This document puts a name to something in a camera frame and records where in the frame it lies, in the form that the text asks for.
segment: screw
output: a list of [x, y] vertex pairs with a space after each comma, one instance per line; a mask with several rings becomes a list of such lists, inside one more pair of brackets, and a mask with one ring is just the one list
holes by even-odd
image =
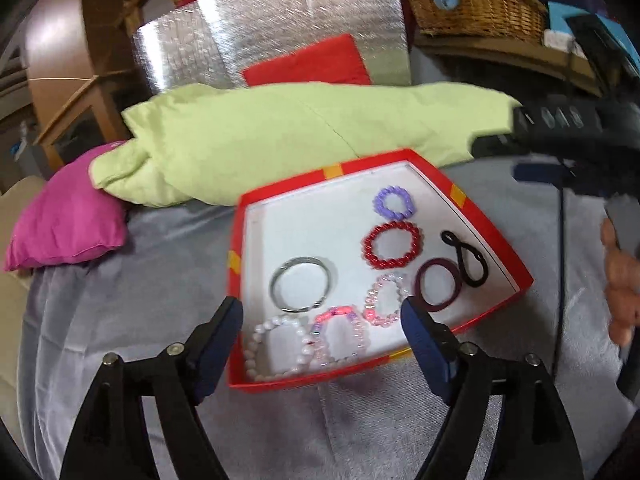
[[478, 353], [478, 346], [474, 345], [473, 343], [470, 342], [466, 342], [466, 343], [462, 343], [462, 345], [460, 345], [458, 347], [458, 349], [465, 355], [476, 355]]
[[184, 345], [182, 343], [173, 343], [166, 348], [166, 352], [171, 355], [180, 355], [184, 351]]
[[542, 362], [537, 355], [530, 353], [524, 356], [524, 361], [531, 366], [540, 366]]
[[116, 364], [119, 357], [120, 356], [118, 354], [115, 354], [114, 352], [109, 352], [108, 354], [105, 354], [104, 357], [102, 358], [102, 364], [107, 366]]

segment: yellow-green cloth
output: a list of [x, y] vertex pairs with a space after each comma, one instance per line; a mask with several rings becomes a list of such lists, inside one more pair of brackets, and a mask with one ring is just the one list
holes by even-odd
[[467, 160], [470, 137], [509, 130], [515, 104], [458, 83], [187, 85], [125, 110], [136, 139], [97, 157], [90, 176], [128, 202], [235, 205], [256, 187], [399, 148], [436, 166]]

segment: wicker basket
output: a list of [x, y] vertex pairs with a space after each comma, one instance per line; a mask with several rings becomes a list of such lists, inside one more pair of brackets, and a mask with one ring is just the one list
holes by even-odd
[[433, 0], [409, 0], [423, 34], [506, 36], [540, 44], [546, 8], [538, 0], [460, 0], [451, 10]]

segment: blue paper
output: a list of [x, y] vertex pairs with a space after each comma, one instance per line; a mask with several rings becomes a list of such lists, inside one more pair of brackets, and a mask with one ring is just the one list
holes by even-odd
[[[549, 28], [551, 30], [558, 30], [559, 32], [566, 32], [567, 34], [572, 34], [569, 25], [567, 25], [565, 19], [570, 18], [572, 16], [580, 16], [581, 14], [590, 14], [590, 12], [579, 9], [578, 7], [572, 7], [565, 4], [558, 4], [556, 2], [549, 2]], [[624, 48], [631, 59], [634, 60], [636, 64], [636, 68], [640, 70], [640, 56], [638, 56], [638, 51], [634, 47], [634, 44], [631, 43], [628, 35], [625, 32], [625, 29], [619, 23], [612, 22], [611, 20], [604, 18], [603, 16], [598, 15], [602, 23], [604, 23], [605, 27], [609, 29], [609, 32], [613, 35], [618, 43]]]

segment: beige sofa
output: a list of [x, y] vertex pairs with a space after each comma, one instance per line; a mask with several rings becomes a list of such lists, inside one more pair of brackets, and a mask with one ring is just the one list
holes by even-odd
[[[28, 176], [0, 196], [0, 256], [3, 261], [14, 224], [43, 186], [44, 180]], [[29, 285], [28, 277], [19, 276], [16, 272], [0, 272], [0, 416], [22, 451], [24, 446], [18, 424], [16, 372], [22, 315]]]

